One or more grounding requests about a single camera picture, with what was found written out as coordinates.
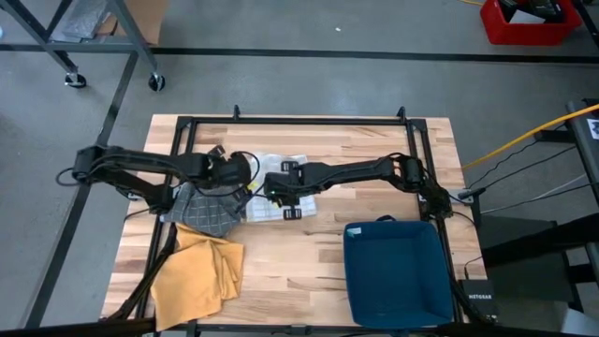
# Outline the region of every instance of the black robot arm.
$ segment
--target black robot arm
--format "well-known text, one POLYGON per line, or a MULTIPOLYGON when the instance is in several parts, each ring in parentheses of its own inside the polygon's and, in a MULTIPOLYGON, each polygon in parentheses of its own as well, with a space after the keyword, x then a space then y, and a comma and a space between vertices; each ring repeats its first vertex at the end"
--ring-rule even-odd
MULTIPOLYGON (((171 174, 180 182, 197 188, 213 189, 238 186, 247 193, 252 181, 250 165, 244 152, 223 157, 217 146, 207 154, 163 155, 130 151, 120 147, 91 146, 78 151, 72 176, 79 183, 108 183, 124 195, 134 194, 146 200, 152 213, 168 212, 174 203, 173 188, 148 183, 128 171, 171 174)), ((301 218, 300 198, 321 193, 340 183, 383 180, 406 193, 418 193, 427 200, 427 213, 435 217, 451 216, 447 191, 426 174, 422 162, 405 154, 389 154, 376 160, 330 166, 324 163, 284 162, 285 173, 267 173, 264 181, 266 198, 279 206, 290 206, 285 219, 301 218)))
POLYGON ((427 213, 433 216, 451 216, 449 194, 433 180, 422 162, 405 154, 390 154, 376 160, 330 166, 324 163, 284 162, 282 171, 267 173, 264 182, 266 198, 285 210, 287 219, 301 217, 300 198, 328 190, 340 183, 382 180, 406 193, 418 193, 427 200, 427 213))
POLYGON ((108 183, 124 194, 142 197, 151 213, 168 212, 174 203, 170 185, 152 184, 128 171, 171 174, 180 182, 202 189, 245 186, 251 182, 250 165, 242 153, 225 159, 217 146, 208 154, 151 154, 112 146, 91 146, 77 152, 72 176, 79 183, 108 183))

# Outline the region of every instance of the concrete floor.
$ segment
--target concrete floor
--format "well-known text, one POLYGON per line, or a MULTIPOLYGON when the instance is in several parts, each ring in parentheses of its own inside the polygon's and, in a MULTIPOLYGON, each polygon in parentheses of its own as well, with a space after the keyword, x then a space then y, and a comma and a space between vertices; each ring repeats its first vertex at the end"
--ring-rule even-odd
MULTIPOLYGON (((43 23, 57 2, 24 1, 43 23)), ((599 20, 597 9, 590 11, 599 20)), ((31 42, 1 11, 0 26, 0 42, 31 42)), ((556 48, 491 46, 478 8, 457 0, 177 0, 161 39, 173 47, 598 53, 583 28, 556 48)), ((84 90, 64 87, 64 72, 43 53, 0 53, 0 213, 6 219, 0 227, 0 329, 22 325, 74 194, 56 185, 54 175, 95 140, 126 61, 125 55, 72 58, 89 81, 84 90)), ((403 105, 409 116, 451 118, 466 163, 564 114, 568 100, 597 97, 599 89, 596 66, 201 56, 159 56, 158 62, 167 88, 151 92, 149 69, 139 63, 110 144, 141 149, 154 113, 229 114, 239 104, 245 114, 391 115, 403 105)), ((493 176, 562 148, 536 145, 493 176)), ((467 180, 490 165, 466 171, 467 180)), ((572 152, 496 185, 483 197, 483 208, 536 196, 582 172, 572 152)), ((98 318, 126 208, 113 189, 92 189, 44 325, 98 318)), ((591 192, 579 190, 501 214, 564 222, 591 212, 591 192)), ((584 261, 579 252, 571 258, 584 261)), ((597 287, 580 289, 588 313, 599 317, 597 287)), ((546 305, 529 304, 506 304, 513 325, 559 328, 559 318, 539 318, 546 305)))

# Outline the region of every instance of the wooden table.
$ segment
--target wooden table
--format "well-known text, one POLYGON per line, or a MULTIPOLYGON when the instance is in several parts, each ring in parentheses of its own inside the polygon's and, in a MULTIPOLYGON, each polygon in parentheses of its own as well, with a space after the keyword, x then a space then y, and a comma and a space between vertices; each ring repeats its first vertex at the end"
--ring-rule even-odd
MULTIPOLYGON (((168 154, 177 118, 155 115, 144 151, 168 154)), ((429 118, 427 124, 438 182, 445 188, 462 188, 464 180, 449 120, 429 118)), ((310 161, 333 165, 372 160, 393 152, 409 154, 405 127, 398 125, 200 125, 195 144, 194 152, 206 153, 222 144, 228 153, 307 154, 310 161)), ((418 153, 423 154, 422 144, 417 146, 418 153)), ((153 174, 139 176, 152 183, 164 180, 153 174)), ((226 301, 221 313, 200 323, 356 326, 345 290, 343 228, 385 214, 418 219, 416 196, 373 181, 334 186, 315 197, 316 216, 242 224, 233 229, 228 239, 245 245, 241 296, 226 301)), ((129 212, 146 207, 144 202, 132 202, 129 212)), ((454 210, 471 216, 467 207, 454 205, 454 210)), ((102 315, 113 313, 141 279, 154 219, 143 214, 124 224, 102 315)), ((458 215, 446 219, 446 228, 454 270, 462 279, 464 263, 481 255, 476 231, 471 222, 458 215)), ((486 278, 482 259, 470 263, 468 272, 471 278, 486 278)), ((146 312, 153 315, 151 300, 146 312)))

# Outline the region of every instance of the caster wheel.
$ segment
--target caster wheel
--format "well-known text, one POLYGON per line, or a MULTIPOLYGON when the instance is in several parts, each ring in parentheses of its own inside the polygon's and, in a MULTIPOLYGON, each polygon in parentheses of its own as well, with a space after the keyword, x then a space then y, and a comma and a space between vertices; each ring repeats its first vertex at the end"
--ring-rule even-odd
POLYGON ((152 74, 148 80, 148 86, 150 86, 150 89, 154 92, 161 91, 165 88, 165 85, 167 85, 167 80, 165 80, 165 77, 162 75, 152 74))
POLYGON ((82 75, 77 75, 77 82, 73 82, 70 76, 65 76, 65 85, 68 85, 71 88, 81 89, 87 86, 87 80, 82 75))

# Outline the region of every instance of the blue bin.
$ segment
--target blue bin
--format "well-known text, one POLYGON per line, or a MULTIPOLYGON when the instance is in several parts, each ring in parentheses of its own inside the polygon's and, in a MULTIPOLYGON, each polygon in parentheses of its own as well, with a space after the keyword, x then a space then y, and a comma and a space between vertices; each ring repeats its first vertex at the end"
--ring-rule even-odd
POLYGON ((447 265, 432 224, 349 224, 343 233, 343 255, 356 323, 371 329, 403 330, 452 321, 447 265))

